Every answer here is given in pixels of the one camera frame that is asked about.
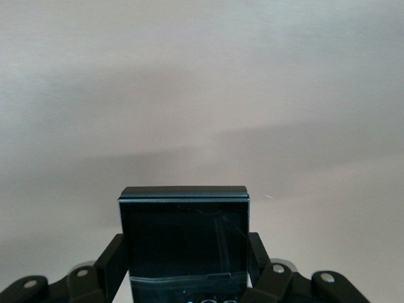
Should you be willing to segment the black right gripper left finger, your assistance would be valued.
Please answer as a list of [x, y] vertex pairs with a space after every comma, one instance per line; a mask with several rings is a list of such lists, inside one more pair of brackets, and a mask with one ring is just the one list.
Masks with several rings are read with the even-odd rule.
[[112, 303], [127, 272], [124, 236], [117, 234], [93, 264], [52, 284], [44, 276], [25, 276], [0, 292], [0, 303]]

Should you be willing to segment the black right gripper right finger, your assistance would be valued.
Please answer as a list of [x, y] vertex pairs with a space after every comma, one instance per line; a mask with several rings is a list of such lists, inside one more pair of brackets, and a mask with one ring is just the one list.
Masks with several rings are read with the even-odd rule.
[[251, 287], [239, 303], [370, 303], [345, 276], [317, 271], [311, 278], [272, 262], [257, 232], [249, 234], [248, 272]]

